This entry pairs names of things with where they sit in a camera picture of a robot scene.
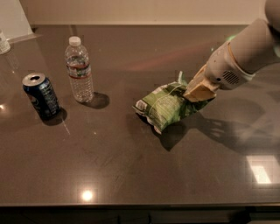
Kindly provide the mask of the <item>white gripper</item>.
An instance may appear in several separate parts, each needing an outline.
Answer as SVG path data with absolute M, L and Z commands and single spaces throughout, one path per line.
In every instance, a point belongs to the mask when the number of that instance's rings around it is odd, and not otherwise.
M 228 41 L 212 53 L 206 65 L 188 83 L 183 96 L 190 102 L 210 100 L 216 96 L 218 86 L 232 90 L 254 77 L 254 73 L 248 73 L 238 65 Z

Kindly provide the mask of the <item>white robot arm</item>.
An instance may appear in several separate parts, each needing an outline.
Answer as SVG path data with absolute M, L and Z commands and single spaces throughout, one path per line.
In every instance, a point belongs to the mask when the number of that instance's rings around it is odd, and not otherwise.
M 184 97 L 202 102 L 219 89 L 232 90 L 251 81 L 280 59 L 280 0 L 266 0 L 265 19 L 258 18 L 215 50 L 186 87 Z

